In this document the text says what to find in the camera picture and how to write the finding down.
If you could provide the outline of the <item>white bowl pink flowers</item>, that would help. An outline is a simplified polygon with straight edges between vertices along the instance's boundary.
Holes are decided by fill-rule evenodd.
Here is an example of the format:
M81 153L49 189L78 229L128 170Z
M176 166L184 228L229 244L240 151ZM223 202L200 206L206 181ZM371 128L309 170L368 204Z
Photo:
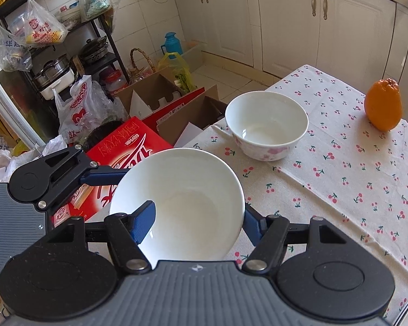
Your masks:
M299 103L265 90L244 93L231 100L225 109L225 122L242 152L264 162L287 157L310 124Z

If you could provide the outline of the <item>white kitchen cabinets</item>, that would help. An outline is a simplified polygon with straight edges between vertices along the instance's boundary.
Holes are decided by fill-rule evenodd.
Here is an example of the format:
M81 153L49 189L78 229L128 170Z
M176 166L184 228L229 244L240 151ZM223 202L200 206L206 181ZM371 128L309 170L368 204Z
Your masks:
M408 0L175 0L188 41L285 77L319 68L360 91L397 80L408 121Z

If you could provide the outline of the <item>red white plastic bag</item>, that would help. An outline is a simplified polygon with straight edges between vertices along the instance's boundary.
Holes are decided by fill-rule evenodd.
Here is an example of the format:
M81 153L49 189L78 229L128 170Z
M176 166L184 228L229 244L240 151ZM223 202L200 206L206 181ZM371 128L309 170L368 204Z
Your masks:
M59 116L59 135L67 144L82 143L96 128L108 121L125 121L128 113L121 101L111 100L90 75L84 75L70 88L70 98L63 101L54 90Z

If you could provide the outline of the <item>brown cardboard box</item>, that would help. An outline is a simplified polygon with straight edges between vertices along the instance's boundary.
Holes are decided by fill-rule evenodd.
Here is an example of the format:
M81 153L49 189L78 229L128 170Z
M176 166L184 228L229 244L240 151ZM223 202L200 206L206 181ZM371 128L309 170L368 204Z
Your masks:
M138 117L171 145L181 138L189 142L222 119L227 107L215 85L181 93L168 69L121 89L115 97L129 116Z

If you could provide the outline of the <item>cherry print tablecloth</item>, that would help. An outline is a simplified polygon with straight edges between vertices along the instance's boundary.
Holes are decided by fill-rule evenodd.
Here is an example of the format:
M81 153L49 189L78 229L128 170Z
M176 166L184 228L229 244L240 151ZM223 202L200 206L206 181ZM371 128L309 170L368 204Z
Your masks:
M311 65L270 87L309 117L305 136L276 162L257 161L237 146L224 118L181 146L224 160L247 203L260 214L295 222L323 216L381 260L396 289L385 319L408 301L408 122L380 132L364 112L364 95ZM408 314L400 325L408 325Z

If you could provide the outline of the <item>wicker basket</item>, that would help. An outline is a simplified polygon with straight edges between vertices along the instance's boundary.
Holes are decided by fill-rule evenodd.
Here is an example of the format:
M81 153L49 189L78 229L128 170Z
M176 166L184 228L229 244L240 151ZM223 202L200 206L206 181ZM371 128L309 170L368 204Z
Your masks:
M131 49L129 56L131 62L128 70L130 85L142 81L156 72L152 59L142 49Z

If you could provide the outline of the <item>yellow plastic bag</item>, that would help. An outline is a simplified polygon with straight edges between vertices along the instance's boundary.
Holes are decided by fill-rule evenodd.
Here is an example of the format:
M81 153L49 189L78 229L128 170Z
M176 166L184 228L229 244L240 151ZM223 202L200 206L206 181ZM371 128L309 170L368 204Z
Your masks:
M190 67L178 52L167 52L158 62L157 69L172 80L182 94L196 90Z

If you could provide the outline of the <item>black metal shelf rack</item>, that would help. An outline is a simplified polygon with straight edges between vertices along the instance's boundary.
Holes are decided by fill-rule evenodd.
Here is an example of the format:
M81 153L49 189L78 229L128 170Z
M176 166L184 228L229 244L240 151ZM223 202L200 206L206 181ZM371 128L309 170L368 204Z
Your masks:
M6 0L0 5L0 116L24 143L57 136L55 93L123 67L111 27L121 0Z

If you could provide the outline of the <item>blue thermos jug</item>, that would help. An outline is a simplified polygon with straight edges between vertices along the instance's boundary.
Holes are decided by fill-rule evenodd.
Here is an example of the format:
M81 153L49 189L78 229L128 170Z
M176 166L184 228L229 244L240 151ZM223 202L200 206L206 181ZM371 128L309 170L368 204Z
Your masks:
M166 53L177 52L179 55L182 55L183 48L181 46L180 40L176 37L175 32L167 32L165 34L165 42L160 47L161 51L165 55Z

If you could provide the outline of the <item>hanging snack plastic bag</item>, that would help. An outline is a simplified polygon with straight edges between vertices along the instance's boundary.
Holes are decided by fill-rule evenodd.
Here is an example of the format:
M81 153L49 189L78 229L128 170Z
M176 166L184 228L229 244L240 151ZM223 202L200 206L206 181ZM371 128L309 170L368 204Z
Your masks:
M23 34L11 34L19 45L39 48L63 43L67 28L35 0L28 0L24 15Z

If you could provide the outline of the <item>bumpy orange fruit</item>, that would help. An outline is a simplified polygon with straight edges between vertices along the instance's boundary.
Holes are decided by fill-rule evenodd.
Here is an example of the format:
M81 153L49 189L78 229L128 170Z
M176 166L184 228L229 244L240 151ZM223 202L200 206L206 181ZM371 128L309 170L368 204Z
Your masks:
M392 78L374 83L365 97L364 109L368 120L379 131L395 128L403 117L398 83Z

